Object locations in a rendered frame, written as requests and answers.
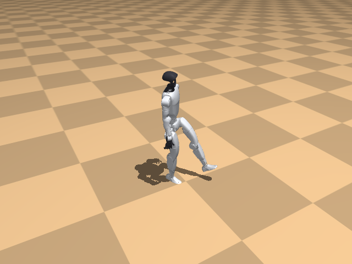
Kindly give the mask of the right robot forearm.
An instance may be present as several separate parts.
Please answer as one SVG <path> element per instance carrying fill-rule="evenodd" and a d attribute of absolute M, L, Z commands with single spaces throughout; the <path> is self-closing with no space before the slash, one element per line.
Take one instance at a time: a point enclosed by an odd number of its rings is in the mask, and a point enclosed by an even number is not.
<path fill-rule="evenodd" d="M 171 141 L 172 140 L 172 130 L 171 130 L 171 125 L 169 124 L 169 120 L 165 119 L 163 121 L 163 126 L 165 128 L 166 131 L 166 137 L 167 137 L 167 141 Z"/>

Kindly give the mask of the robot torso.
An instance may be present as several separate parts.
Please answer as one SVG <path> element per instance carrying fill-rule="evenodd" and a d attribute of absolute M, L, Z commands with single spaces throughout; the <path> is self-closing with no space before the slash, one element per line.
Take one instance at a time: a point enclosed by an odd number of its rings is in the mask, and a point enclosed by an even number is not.
<path fill-rule="evenodd" d="M 166 89 L 166 88 L 165 88 Z M 171 118 L 171 128 L 173 128 L 173 131 L 176 132 L 179 129 L 180 126 L 180 121 L 179 118 L 177 118 L 178 112 L 179 112 L 179 99 L 180 99 L 180 95 L 179 95 L 179 89 L 177 86 L 174 87 L 174 92 L 169 92 L 171 90 L 169 90 L 168 92 L 164 92 L 162 94 L 162 99 L 164 98 L 164 96 L 169 96 L 170 97 L 170 106 L 169 106 L 169 117 Z"/>

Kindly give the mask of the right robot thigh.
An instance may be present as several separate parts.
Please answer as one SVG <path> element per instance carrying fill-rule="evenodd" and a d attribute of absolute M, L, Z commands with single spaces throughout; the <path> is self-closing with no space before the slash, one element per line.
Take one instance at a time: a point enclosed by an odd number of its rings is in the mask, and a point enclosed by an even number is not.
<path fill-rule="evenodd" d="M 173 131 L 173 128 L 171 128 L 171 132 L 172 132 L 172 142 L 174 144 L 174 146 L 172 145 L 172 148 L 170 148 L 170 153 L 167 156 L 171 156 L 172 160 L 174 161 L 179 153 L 179 140 L 177 137 L 177 134 Z M 166 139 L 166 132 L 164 134 L 164 138 Z"/>

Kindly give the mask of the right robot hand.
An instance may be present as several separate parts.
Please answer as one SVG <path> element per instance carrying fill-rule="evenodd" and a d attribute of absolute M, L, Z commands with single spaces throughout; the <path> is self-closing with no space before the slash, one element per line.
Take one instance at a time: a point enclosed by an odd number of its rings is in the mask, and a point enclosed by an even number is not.
<path fill-rule="evenodd" d="M 165 145 L 164 149 L 170 149 L 170 148 L 172 148 L 172 145 L 174 146 L 172 140 L 167 141 L 167 137 L 166 137 L 166 145 Z"/>

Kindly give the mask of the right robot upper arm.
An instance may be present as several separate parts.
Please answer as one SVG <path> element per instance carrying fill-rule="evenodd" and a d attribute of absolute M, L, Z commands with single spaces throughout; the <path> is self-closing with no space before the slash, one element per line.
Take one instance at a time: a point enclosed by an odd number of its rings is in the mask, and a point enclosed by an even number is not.
<path fill-rule="evenodd" d="M 164 98 L 161 101 L 161 106 L 162 106 L 162 119 L 163 121 L 165 119 L 169 120 L 169 123 L 171 122 L 171 118 L 168 116 L 169 115 L 169 106 L 171 105 L 171 100 L 169 96 L 164 96 Z"/>

